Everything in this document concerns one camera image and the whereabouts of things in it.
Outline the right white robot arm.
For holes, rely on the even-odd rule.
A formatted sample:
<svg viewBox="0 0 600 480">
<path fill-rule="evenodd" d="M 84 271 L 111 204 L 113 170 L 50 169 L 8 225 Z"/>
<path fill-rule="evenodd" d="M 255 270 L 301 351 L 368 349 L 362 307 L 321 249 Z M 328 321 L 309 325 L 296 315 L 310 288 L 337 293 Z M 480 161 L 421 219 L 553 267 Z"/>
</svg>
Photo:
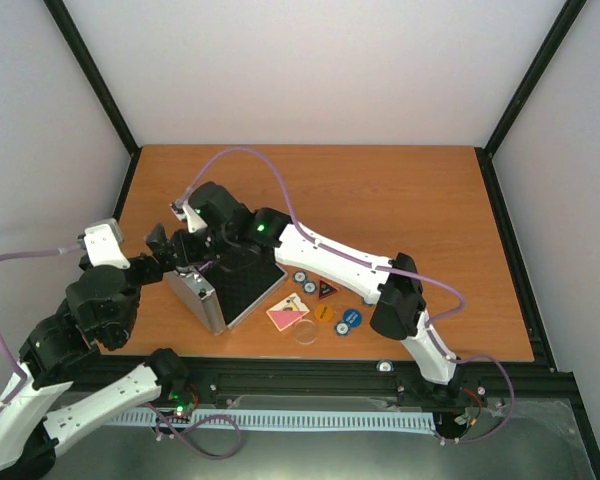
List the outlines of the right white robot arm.
<svg viewBox="0 0 600 480">
<path fill-rule="evenodd" d="M 290 212 L 250 210 L 223 186 L 207 182 L 172 206 L 183 228 L 168 235 L 156 225 L 146 244 L 174 270 L 211 262 L 230 269 L 262 259 L 298 267 L 348 288 L 374 306 L 370 324 L 379 335 L 400 342 L 421 377 L 451 386 L 458 358 L 442 341 L 424 298 L 424 277 L 414 260 L 376 256 L 321 236 Z"/>
</svg>

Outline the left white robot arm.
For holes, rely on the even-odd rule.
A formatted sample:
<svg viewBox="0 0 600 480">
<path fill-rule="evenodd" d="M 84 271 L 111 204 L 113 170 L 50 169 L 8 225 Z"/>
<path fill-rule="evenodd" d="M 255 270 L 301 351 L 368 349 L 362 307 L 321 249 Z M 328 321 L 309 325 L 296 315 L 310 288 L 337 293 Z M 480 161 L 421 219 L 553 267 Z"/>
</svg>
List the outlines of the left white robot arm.
<svg viewBox="0 0 600 480">
<path fill-rule="evenodd" d="M 0 399 L 0 479 L 42 478 L 57 457 L 130 408 L 159 397 L 190 402 L 187 368 L 172 349 L 161 348 L 88 397 L 51 408 L 96 364 L 102 348 L 126 345 L 142 287 L 169 270 L 145 254 L 126 267 L 90 266 L 66 288 L 57 311 L 36 325 Z"/>
</svg>

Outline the aluminium poker case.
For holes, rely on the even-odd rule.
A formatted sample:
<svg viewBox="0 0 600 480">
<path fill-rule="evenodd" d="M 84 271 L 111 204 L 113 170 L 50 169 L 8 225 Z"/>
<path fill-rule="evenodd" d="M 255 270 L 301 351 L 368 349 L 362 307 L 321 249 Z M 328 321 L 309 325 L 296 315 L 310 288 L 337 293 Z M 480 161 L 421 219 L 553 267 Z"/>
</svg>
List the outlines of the aluminium poker case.
<svg viewBox="0 0 600 480">
<path fill-rule="evenodd" d="M 214 335 L 234 329 L 286 280 L 287 272 L 267 260 L 240 260 L 226 267 L 218 259 L 189 262 L 169 254 L 165 274 L 172 291 Z"/>
</svg>

